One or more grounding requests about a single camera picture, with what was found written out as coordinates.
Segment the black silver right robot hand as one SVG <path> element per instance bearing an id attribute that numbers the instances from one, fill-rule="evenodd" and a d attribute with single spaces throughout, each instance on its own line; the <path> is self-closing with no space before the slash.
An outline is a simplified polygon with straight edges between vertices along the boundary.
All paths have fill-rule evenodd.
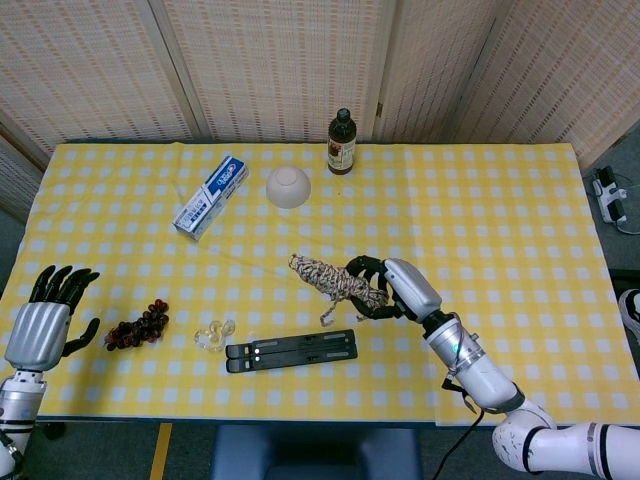
<path id="1" fill-rule="evenodd" d="M 359 256 L 346 265 L 346 272 L 352 277 L 365 281 L 370 287 L 371 279 L 376 276 L 377 289 L 387 293 L 391 288 L 392 305 L 384 301 L 380 307 L 368 306 L 356 296 L 351 302 L 367 319 L 407 319 L 427 327 L 437 328 L 446 323 L 450 316 L 441 310 L 442 299 L 426 278 L 412 264 L 405 260 L 389 258 L 379 260 L 369 256 Z"/>

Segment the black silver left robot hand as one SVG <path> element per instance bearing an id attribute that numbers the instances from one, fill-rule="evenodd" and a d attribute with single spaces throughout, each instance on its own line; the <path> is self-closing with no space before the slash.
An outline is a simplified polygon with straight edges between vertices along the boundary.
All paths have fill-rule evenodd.
<path id="1" fill-rule="evenodd" d="M 68 333 L 85 290 L 99 276 L 90 268 L 71 265 L 45 268 L 18 311 L 4 359 L 16 370 L 45 372 L 88 346 L 97 334 L 98 318 L 90 320 L 80 337 L 70 340 Z"/>

